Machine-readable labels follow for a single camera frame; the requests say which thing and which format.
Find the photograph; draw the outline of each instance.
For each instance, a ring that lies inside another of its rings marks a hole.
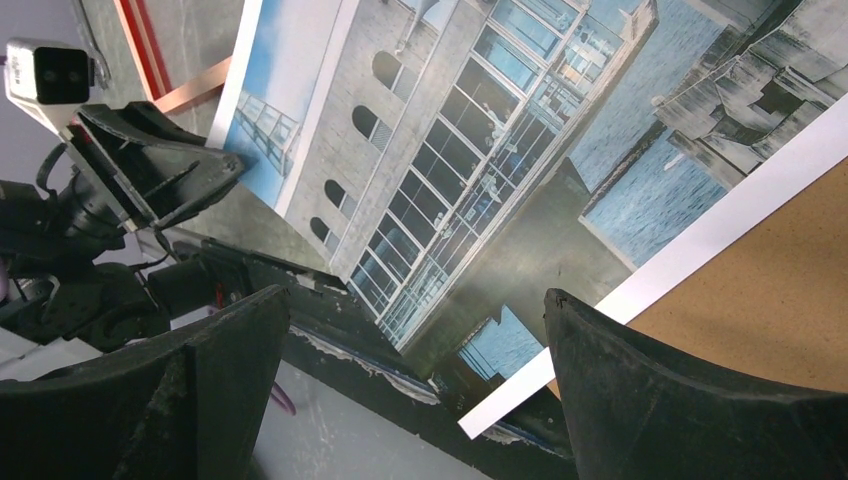
[[[547,347],[548,289],[602,304],[848,92],[845,15],[247,0],[209,144],[461,418]]]

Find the cork board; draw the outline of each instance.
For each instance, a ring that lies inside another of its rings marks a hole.
[[[848,159],[628,326],[750,375],[848,392]]]

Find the arched window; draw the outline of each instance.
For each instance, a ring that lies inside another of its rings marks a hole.
[[[330,227],[323,220],[318,217],[312,217],[309,221],[309,228],[318,237],[318,240],[321,240],[321,243],[327,247],[327,250],[330,252],[336,251],[336,248],[339,246],[339,237],[330,231]]]
[[[389,52],[377,52],[374,61],[371,62],[371,70],[374,77],[394,92],[404,102],[409,100],[418,74],[403,66],[397,58]]]
[[[392,129],[383,123],[368,107],[360,105],[353,109],[353,126],[359,130],[381,152],[386,149]]]
[[[389,52],[377,52],[377,55],[374,55],[374,61],[371,63],[374,76],[389,90],[395,86],[395,80],[397,80],[402,67],[403,65],[398,59]]]
[[[353,216],[353,212],[356,210],[356,200],[351,198],[338,182],[327,180],[324,183],[324,193],[345,217],[351,218]]]
[[[318,217],[312,217],[312,220],[309,221],[309,228],[312,229],[312,233],[318,237],[318,240],[321,240],[321,243],[327,241],[327,236],[330,235],[330,227],[323,220]]]

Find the white camera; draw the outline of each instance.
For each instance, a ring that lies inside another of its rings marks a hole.
[[[65,43],[13,38],[6,44],[6,97],[58,135],[88,101],[93,66],[84,50]]]

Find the sea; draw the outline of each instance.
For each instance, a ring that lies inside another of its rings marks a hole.
[[[595,0],[590,15],[614,22],[640,2]],[[684,0],[659,0],[659,25],[571,154],[593,190],[656,121],[651,99],[668,95],[723,27]],[[663,134],[592,209],[587,219],[636,266],[643,265],[726,193]]]

